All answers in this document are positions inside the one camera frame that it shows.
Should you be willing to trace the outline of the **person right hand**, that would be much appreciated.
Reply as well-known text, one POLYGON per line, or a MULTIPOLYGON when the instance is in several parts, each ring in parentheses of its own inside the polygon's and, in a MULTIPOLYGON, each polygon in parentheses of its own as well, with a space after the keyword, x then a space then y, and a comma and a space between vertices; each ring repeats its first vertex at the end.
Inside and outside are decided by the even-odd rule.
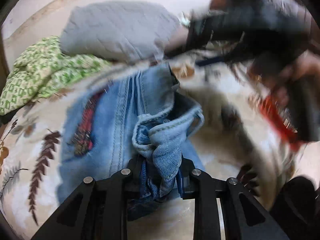
POLYGON ((288 95, 287 89, 283 85, 285 81, 297 81, 303 77, 307 77, 311 81, 311 86, 315 89, 316 95, 319 96, 319 55, 308 50, 275 76, 258 74, 254 64, 251 73, 260 75, 262 84, 278 98, 284 98, 288 95))

